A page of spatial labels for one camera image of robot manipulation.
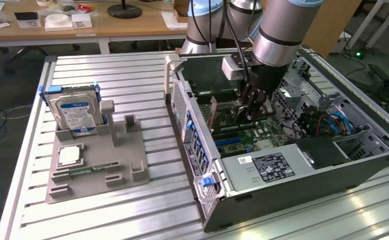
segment circuit board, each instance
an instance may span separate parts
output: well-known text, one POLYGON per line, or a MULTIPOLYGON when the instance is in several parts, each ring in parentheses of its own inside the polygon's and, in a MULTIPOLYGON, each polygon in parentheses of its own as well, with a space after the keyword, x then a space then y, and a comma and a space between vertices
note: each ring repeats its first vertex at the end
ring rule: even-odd
MULTIPOLYGON (((222 109, 223 105, 231 106, 233 103, 219 103, 218 108, 222 109)), ((210 105, 202 104, 199 109, 207 121, 210 105)), ((213 124, 211 137, 222 158, 282 146, 289 141, 274 117, 238 124, 229 114, 225 110, 218 111, 213 124)))

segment aluminum workbench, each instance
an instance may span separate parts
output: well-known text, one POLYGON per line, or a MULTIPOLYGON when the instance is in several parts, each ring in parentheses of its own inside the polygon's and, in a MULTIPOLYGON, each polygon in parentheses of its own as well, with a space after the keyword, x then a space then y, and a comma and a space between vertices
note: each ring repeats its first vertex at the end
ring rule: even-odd
POLYGON ((170 53, 63 56, 45 63, 39 85, 74 86, 97 81, 102 99, 115 103, 114 121, 135 114, 151 181, 46 204, 55 122, 37 96, 0 223, 0 240, 389 239, 389 168, 346 192, 226 230, 202 232, 163 102, 163 57, 170 53))

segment hard drive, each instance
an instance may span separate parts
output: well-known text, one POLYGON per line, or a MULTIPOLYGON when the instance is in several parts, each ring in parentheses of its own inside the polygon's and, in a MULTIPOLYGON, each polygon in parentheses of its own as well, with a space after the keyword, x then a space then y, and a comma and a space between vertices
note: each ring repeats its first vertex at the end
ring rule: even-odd
POLYGON ((99 87, 50 86, 42 94, 58 130, 70 130, 74 137, 95 134, 95 126, 103 124, 99 111, 99 87))

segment gray carpet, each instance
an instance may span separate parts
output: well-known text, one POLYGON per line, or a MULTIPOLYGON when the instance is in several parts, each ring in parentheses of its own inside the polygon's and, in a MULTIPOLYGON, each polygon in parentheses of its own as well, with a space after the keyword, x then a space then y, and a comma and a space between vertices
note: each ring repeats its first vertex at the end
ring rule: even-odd
MULTIPOLYGON (((363 15, 361 17, 353 18, 346 27, 349 32, 354 32, 358 28, 361 21, 363 20, 363 15)), ((369 25, 361 39, 365 40, 370 31, 378 25, 377 21, 373 21, 369 25)), ((173 47, 179 47, 181 40, 170 40, 170 45, 173 47)), ((358 42, 353 50, 359 48, 362 42, 358 42)), ((67 55, 91 55, 99 54, 99 49, 97 44, 86 43, 81 44, 81 49, 74 51, 71 45, 54 45, 45 46, 43 49, 51 55, 67 56, 67 55)), ((157 41, 139 41, 137 44, 137 49, 131 49, 130 42, 113 44, 113 53, 126 53, 126 52, 149 52, 158 51, 163 48, 163 42, 161 41, 161 46, 158 46, 157 41)), ((14 54, 21 48, 10 47, 10 52, 8 54, 0 53, 0 110, 13 108, 20 105, 27 105, 31 103, 34 95, 37 94, 37 84, 42 69, 43 56, 37 52, 30 52, 22 59, 12 64, 12 68, 16 70, 13 75, 4 74, 2 63, 6 61, 9 56, 14 54)), ((384 32, 384 37, 382 37, 374 48, 374 56, 367 55, 362 62, 365 64, 374 63, 382 66, 383 70, 389 73, 389 29, 384 32)), ((359 64, 346 60, 341 55, 331 55, 327 58, 331 65, 345 74, 349 71, 358 69, 359 64)), ((370 81, 370 77, 366 74, 367 69, 358 71, 350 75, 351 78, 365 83, 370 81)), ((29 109, 17 110, 13 112, 12 116, 20 116, 29 112, 29 109)), ((4 198, 0 200, 0 218, 1 209, 4 207, 4 202, 8 194, 8 189, 10 186, 10 180, 13 176, 16 161, 18 157, 20 146, 22 143, 25 127, 27 118, 8 120, 6 128, 8 133, 0 141, 0 180, 4 189, 4 198)))

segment white cable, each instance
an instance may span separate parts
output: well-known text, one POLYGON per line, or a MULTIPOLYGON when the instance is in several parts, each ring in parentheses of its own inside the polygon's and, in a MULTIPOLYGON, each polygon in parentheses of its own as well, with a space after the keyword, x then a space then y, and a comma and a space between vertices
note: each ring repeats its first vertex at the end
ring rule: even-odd
POLYGON ((17 106, 14 108, 9 108, 0 113, 0 118, 9 119, 9 120, 26 118, 26 117, 29 117, 29 114, 24 115, 24 116, 16 116, 16 117, 5 117, 4 114, 8 114, 9 112, 12 112, 13 110, 17 110, 17 109, 31 108, 31 106, 33 105, 22 105, 22 106, 17 106))
MULTIPOLYGON (((98 1, 89 1, 89 0, 82 0, 82 1, 77 1, 77 3, 121 3, 119 0, 98 0, 98 1)), ((133 1, 127 1, 126 2, 127 4, 134 4, 134 5, 141 5, 141 6, 145 6, 145 7, 149 7, 149 8, 153 8, 153 9, 158 9, 158 10, 163 10, 163 11, 171 11, 173 8, 162 8, 162 7, 157 7, 157 6, 151 6, 151 5, 147 5, 147 2, 146 4, 143 3, 139 3, 139 2, 133 2, 133 1)))

